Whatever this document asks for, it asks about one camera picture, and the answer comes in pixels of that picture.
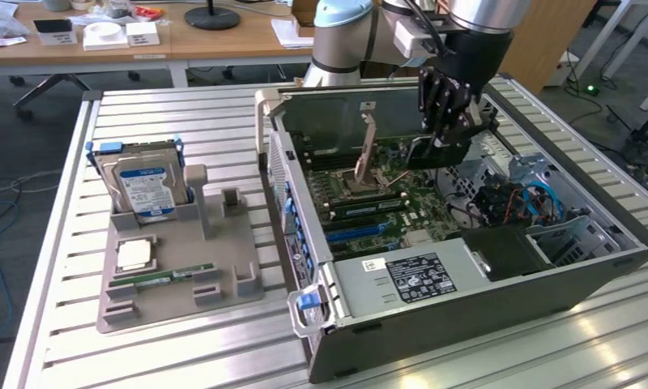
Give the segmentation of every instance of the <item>robotic arm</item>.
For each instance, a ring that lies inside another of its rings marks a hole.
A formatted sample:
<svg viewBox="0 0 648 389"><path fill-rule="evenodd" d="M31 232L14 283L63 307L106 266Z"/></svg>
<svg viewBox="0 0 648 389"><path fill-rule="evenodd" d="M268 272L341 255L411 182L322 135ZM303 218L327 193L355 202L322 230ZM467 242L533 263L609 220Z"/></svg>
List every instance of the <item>robotic arm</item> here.
<svg viewBox="0 0 648 389"><path fill-rule="evenodd" d="M373 0L321 0L305 86L359 83L362 61L398 66L429 62L421 70L418 108L423 132L433 135L422 154L437 160L497 125L495 113L478 108L481 91L498 73L511 30L530 4L531 0L453 0L449 14L439 15L415 0L385 0L382 6Z"/></svg>

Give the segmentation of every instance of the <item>white box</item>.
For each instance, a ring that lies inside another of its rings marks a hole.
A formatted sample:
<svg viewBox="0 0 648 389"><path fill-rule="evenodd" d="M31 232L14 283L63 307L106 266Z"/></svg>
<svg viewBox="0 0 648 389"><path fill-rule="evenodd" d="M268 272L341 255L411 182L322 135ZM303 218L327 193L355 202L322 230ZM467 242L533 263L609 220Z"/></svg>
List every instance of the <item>white box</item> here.
<svg viewBox="0 0 648 389"><path fill-rule="evenodd" d="M78 33L74 30L68 32L40 32L39 38L47 46L72 45L78 42Z"/></svg>
<svg viewBox="0 0 648 389"><path fill-rule="evenodd" d="M128 24L128 42L131 46L160 45L159 31L156 23L130 23Z"/></svg>
<svg viewBox="0 0 648 389"><path fill-rule="evenodd" d="M110 22L90 24L84 28L84 51L127 49L128 37L123 28Z"/></svg>
<svg viewBox="0 0 648 389"><path fill-rule="evenodd" d="M573 53L569 53L567 56L567 52L565 52L565 54L562 54L561 63L558 63L555 72L550 76L549 82L545 84L545 86L561 87L565 84L566 78L571 73L571 69L577 68L578 63L579 63L579 57Z"/></svg>

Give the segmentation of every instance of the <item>black lamp base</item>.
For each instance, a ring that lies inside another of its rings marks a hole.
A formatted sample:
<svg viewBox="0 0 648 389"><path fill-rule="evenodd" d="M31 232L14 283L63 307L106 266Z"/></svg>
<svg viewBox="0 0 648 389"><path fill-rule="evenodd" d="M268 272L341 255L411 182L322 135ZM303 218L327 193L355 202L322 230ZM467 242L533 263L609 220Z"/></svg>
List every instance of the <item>black lamp base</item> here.
<svg viewBox="0 0 648 389"><path fill-rule="evenodd" d="M240 24L240 15L226 8L214 8L214 15L208 14L208 7L203 6L186 12L186 22L202 30L227 30Z"/></svg>

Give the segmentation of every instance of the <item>chair wheel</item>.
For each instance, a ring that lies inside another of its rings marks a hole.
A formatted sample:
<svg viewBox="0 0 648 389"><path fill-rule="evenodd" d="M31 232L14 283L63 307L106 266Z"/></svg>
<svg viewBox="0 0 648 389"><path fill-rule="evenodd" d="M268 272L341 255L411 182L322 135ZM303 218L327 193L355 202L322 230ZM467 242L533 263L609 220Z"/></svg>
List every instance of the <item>chair wheel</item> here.
<svg viewBox="0 0 648 389"><path fill-rule="evenodd" d="M234 79L236 77L231 69L226 69L222 73L224 74L224 79Z"/></svg>
<svg viewBox="0 0 648 389"><path fill-rule="evenodd" d="M136 83L142 80L142 76L136 71L130 71L128 72L128 78L135 81Z"/></svg>
<svg viewBox="0 0 648 389"><path fill-rule="evenodd" d="M14 75L10 76L10 82L16 87L23 87L26 84L24 77L15 77Z"/></svg>
<svg viewBox="0 0 648 389"><path fill-rule="evenodd" d="M30 109L18 109L18 118L20 118L24 122L31 122L34 120L34 111Z"/></svg>

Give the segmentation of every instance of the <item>blue pcie slot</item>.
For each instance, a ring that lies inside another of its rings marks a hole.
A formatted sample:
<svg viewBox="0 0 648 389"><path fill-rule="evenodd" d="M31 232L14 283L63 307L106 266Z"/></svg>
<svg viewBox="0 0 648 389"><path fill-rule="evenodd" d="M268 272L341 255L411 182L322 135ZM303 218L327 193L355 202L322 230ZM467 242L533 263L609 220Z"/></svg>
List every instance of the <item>blue pcie slot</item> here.
<svg viewBox="0 0 648 389"><path fill-rule="evenodd" d="M327 242L341 242L357 237L371 237L374 235L379 235L387 229L387 225L389 223L382 223L373 227L353 229L351 231L343 231L342 233L330 233L327 235Z"/></svg>

